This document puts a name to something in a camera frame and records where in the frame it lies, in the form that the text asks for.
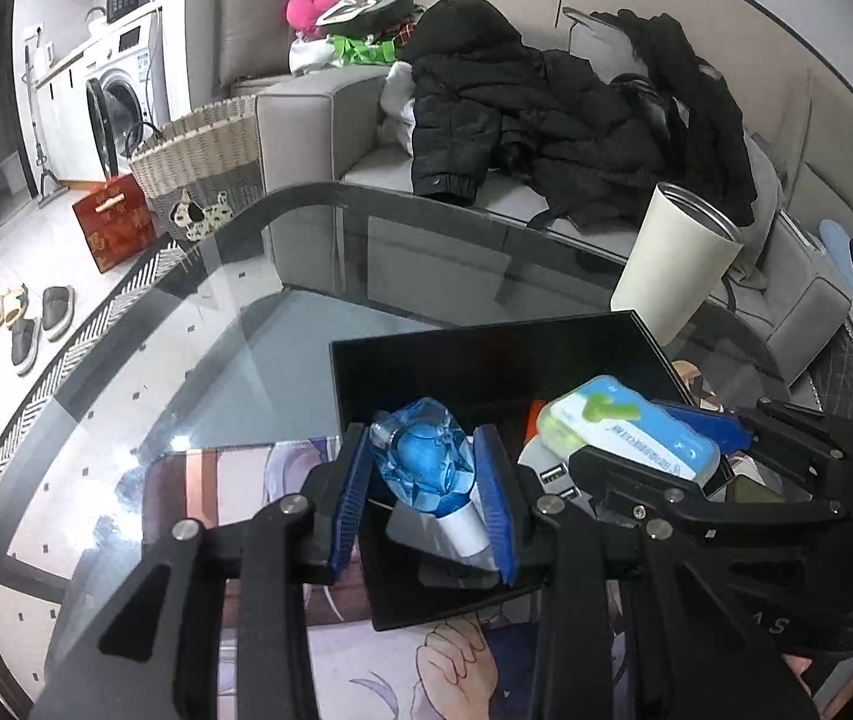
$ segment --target mop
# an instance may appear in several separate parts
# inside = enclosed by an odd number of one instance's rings
[[[43,152],[43,143],[39,139],[39,127],[36,127],[36,109],[32,104],[32,61],[29,58],[29,46],[26,46],[26,100],[29,100],[29,118],[32,122],[32,135],[36,138],[36,166],[41,170],[39,175],[39,201],[37,206],[43,208],[53,202],[60,194],[69,191],[69,187],[56,177],[49,167],[49,158]],[[50,181],[50,191],[46,191],[46,180]]]

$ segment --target pink plush toy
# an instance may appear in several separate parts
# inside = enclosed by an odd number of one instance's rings
[[[307,40],[322,37],[316,20],[341,0],[290,0],[286,4],[287,23]]]

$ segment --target kitchen counter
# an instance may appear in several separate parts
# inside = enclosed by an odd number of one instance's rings
[[[71,66],[74,62],[76,62],[77,59],[82,57],[84,52],[86,52],[86,50],[89,49],[89,47],[96,45],[96,43],[98,43],[98,41],[100,41],[104,35],[122,29],[124,26],[128,25],[129,23],[132,23],[136,19],[140,18],[141,16],[146,15],[146,13],[151,13],[154,10],[162,10],[162,9],[163,9],[163,0],[153,0],[151,2],[147,2],[145,5],[141,5],[140,7],[135,9],[134,11],[127,13],[127,15],[122,17],[122,19],[116,20],[115,22],[110,23],[109,25],[106,25],[106,29],[103,30],[103,32],[101,32],[98,35],[91,35],[87,40],[84,40],[77,47],[75,47],[73,50],[71,50],[67,55],[65,55],[63,57],[63,59],[58,60],[58,62],[56,62],[55,65],[53,65],[49,69],[49,71],[46,72],[46,74],[41,76],[40,79],[37,79],[36,81],[34,81],[34,84],[32,84],[34,86],[34,89],[39,89],[44,84],[47,84],[51,80],[53,80],[53,78],[55,76],[58,76],[60,73],[62,73],[64,70],[66,70],[66,68]]]

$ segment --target black tray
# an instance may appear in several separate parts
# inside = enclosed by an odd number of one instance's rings
[[[518,322],[330,344],[340,429],[370,424],[429,395],[468,433],[495,424],[519,458],[533,400],[553,400],[594,376],[615,376],[648,400],[692,404],[687,389],[634,312]],[[418,581],[420,553],[386,536],[396,498],[373,474],[360,523],[363,576],[377,631],[433,622],[495,605],[535,586],[436,589]],[[463,567],[451,563],[452,574]]]

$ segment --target light switch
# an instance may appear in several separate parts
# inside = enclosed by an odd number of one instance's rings
[[[23,40],[35,40],[36,39],[36,31],[43,31],[43,23],[32,23],[29,26],[24,26],[23,28]]]

